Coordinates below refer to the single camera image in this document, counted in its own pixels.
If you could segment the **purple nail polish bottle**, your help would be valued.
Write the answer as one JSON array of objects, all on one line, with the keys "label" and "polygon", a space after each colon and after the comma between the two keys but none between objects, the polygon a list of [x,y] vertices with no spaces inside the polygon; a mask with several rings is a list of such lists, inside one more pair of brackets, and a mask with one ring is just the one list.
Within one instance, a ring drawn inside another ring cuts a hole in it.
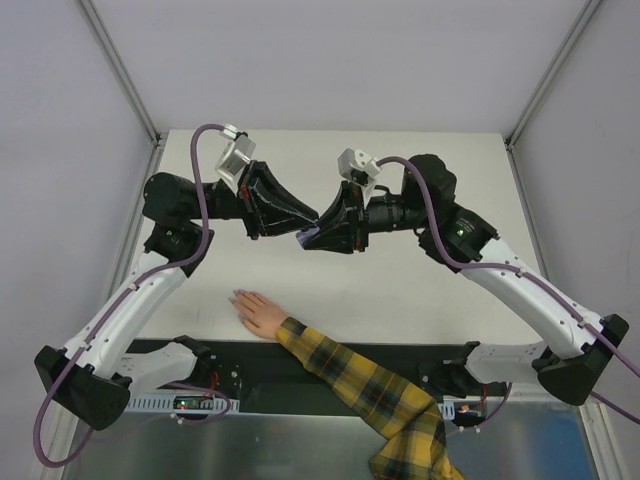
[{"label": "purple nail polish bottle", "polygon": [[312,240],[318,233],[319,233],[319,228],[313,227],[313,228],[303,229],[298,231],[295,234],[295,237],[298,243],[300,244],[300,246],[303,247],[306,243]]}]

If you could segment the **yellow plaid sleeve forearm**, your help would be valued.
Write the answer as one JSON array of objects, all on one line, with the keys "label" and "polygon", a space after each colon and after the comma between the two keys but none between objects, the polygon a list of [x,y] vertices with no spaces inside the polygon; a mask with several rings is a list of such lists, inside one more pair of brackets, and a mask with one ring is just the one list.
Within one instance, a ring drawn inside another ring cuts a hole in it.
[{"label": "yellow plaid sleeve forearm", "polygon": [[340,399],[386,443],[369,460],[375,479],[461,479],[449,458],[438,402],[410,381],[397,377],[294,318],[276,340],[301,360],[331,354],[339,362],[332,381]]}]

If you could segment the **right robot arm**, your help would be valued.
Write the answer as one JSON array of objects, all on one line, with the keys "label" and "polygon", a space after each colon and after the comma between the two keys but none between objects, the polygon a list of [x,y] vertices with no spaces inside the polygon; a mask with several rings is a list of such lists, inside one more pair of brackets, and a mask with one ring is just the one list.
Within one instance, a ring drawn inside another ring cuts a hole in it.
[{"label": "right robot arm", "polygon": [[459,398],[484,384],[541,386],[581,406],[629,330],[617,314],[602,316],[562,293],[528,266],[488,221],[456,201],[456,176],[436,155],[377,159],[347,149],[343,180],[316,225],[297,233],[307,251],[363,252],[371,235],[412,231],[437,263],[492,294],[541,338],[526,345],[466,343],[430,377],[435,389]]}]

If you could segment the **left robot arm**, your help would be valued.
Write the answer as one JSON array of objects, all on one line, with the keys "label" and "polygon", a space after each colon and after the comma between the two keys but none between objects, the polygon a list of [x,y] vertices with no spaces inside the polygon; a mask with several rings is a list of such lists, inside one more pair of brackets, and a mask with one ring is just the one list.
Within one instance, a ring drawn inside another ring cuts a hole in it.
[{"label": "left robot arm", "polygon": [[310,228],[318,213],[286,190],[268,165],[252,160],[237,185],[160,172],[145,184],[143,215],[153,223],[130,276],[99,313],[60,348],[45,346],[34,363],[47,394],[95,431],[111,426],[135,397],[183,382],[211,386],[212,353],[186,335],[147,354],[127,353],[162,303],[204,260],[212,220],[240,220],[252,240]]}]

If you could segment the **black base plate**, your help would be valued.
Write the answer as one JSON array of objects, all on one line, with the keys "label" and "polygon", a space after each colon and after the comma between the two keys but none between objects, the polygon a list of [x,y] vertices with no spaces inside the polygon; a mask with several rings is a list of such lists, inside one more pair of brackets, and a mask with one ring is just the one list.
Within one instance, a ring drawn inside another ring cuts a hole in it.
[{"label": "black base plate", "polygon": [[[353,416],[333,389],[339,377],[337,357],[314,354],[301,360],[280,343],[206,341],[215,356],[221,391],[239,402],[242,413]],[[356,344],[346,347],[422,388],[440,401],[445,366],[461,356],[461,345]]]}]

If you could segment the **left aluminium frame post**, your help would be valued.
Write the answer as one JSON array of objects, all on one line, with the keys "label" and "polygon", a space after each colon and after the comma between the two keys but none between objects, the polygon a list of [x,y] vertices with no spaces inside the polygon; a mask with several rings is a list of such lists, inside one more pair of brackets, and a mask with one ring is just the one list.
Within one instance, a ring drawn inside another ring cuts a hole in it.
[{"label": "left aluminium frame post", "polygon": [[158,146],[162,141],[162,132],[157,128],[155,122],[147,109],[145,102],[133,78],[131,77],[125,62],[118,51],[118,48],[101,17],[99,10],[92,0],[76,1],[79,10],[87,23],[91,34],[101,50],[106,63],[118,83],[124,98],[131,107],[138,123],[143,128],[147,138],[153,146]]}]

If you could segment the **aluminium frame post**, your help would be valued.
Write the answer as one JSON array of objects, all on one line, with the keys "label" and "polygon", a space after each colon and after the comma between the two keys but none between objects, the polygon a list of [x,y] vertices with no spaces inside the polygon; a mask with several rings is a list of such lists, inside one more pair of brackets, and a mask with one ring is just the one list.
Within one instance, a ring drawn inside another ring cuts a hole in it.
[{"label": "aluminium frame post", "polygon": [[147,109],[145,102],[133,78],[131,77],[125,62],[118,51],[118,48],[101,17],[99,10],[92,0],[76,1],[79,10],[87,23],[91,34],[101,50],[106,63],[118,83],[124,98],[131,107],[138,123],[143,128],[147,138],[153,146],[158,146],[162,141],[162,132],[157,128],[155,122]]},{"label": "aluminium frame post", "polygon": [[604,0],[588,0],[582,5],[579,13],[572,22],[567,33],[553,54],[542,76],[537,82],[532,94],[526,101],[514,126],[504,138],[507,152],[511,153],[523,136],[536,112],[542,106],[545,98],[550,93],[555,81],[559,78],[565,64],[578,48],[582,37],[594,22],[601,8],[606,4]]}]

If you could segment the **right aluminium frame post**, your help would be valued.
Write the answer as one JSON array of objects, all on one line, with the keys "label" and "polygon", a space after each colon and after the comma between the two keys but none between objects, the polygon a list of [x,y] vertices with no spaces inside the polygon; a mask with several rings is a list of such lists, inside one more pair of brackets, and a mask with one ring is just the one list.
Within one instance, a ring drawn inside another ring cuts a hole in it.
[{"label": "right aluminium frame post", "polygon": [[582,5],[579,13],[572,22],[567,33],[553,54],[542,76],[537,82],[532,94],[526,101],[514,126],[504,138],[507,152],[511,153],[523,136],[536,112],[542,106],[545,98],[550,93],[555,81],[559,78],[565,64],[578,48],[582,37],[594,22],[601,8],[606,4],[604,0],[588,0]]}]

